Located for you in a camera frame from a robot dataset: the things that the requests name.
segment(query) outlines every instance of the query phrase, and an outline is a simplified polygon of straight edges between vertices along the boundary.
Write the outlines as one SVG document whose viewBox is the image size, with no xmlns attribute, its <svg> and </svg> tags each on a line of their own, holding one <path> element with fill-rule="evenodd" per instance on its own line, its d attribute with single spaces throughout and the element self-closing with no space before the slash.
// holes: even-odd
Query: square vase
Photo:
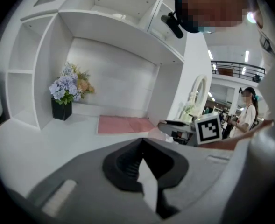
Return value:
<svg viewBox="0 0 275 224">
<path fill-rule="evenodd" d="M 66 120 L 72 115 L 72 102 L 59 104 L 54 98 L 51 99 L 52 116 L 55 119 Z"/>
</svg>

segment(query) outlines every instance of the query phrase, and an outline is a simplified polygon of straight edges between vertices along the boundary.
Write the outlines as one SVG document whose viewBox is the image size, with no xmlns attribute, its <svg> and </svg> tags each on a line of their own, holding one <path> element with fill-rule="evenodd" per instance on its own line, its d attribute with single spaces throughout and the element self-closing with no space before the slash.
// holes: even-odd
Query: pink cloth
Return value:
<svg viewBox="0 0 275 224">
<path fill-rule="evenodd" d="M 100 115 L 99 134 L 149 132 L 154 126 L 146 118 L 131 118 Z"/>
</svg>

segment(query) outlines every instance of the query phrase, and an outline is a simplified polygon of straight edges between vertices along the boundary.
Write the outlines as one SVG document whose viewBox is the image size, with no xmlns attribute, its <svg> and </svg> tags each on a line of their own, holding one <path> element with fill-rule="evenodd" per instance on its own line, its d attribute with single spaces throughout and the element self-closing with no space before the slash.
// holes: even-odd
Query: fluorescent light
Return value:
<svg viewBox="0 0 275 224">
<path fill-rule="evenodd" d="M 249 56 L 249 51 L 247 50 L 245 52 L 245 62 L 248 62 L 248 56 Z"/>
<path fill-rule="evenodd" d="M 249 20 L 251 23 L 257 23 L 256 20 L 254 19 L 254 15 L 252 12 L 249 12 L 247 14 L 247 20 Z"/>
<path fill-rule="evenodd" d="M 210 51 L 208 51 L 208 54 L 209 54 L 210 59 L 213 60 L 212 53 Z"/>
</svg>

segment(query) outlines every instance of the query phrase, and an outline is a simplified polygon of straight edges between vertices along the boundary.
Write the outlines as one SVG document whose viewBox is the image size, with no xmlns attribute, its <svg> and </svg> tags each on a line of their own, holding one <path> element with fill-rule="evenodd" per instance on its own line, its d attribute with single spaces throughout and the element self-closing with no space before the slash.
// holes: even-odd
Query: balcony railing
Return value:
<svg viewBox="0 0 275 224">
<path fill-rule="evenodd" d="M 265 69 L 236 62 L 211 61 L 212 73 L 259 82 L 265 77 Z"/>
</svg>

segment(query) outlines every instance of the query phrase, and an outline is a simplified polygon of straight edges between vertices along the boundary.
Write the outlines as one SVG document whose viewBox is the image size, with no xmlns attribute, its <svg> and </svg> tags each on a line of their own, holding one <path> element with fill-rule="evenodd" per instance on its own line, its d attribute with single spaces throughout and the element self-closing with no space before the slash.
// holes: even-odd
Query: bright light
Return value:
<svg viewBox="0 0 275 224">
<path fill-rule="evenodd" d="M 248 62 L 248 56 L 249 56 L 249 51 L 247 50 L 245 52 L 245 62 Z"/>
<path fill-rule="evenodd" d="M 249 13 L 247 14 L 247 20 L 249 20 L 251 23 L 257 23 L 257 22 L 255 21 L 255 19 L 254 19 L 254 15 L 253 15 L 252 12 L 249 12 Z"/>
<path fill-rule="evenodd" d="M 210 51 L 208 51 L 208 54 L 209 54 L 210 59 L 213 60 L 212 53 Z"/>
</svg>

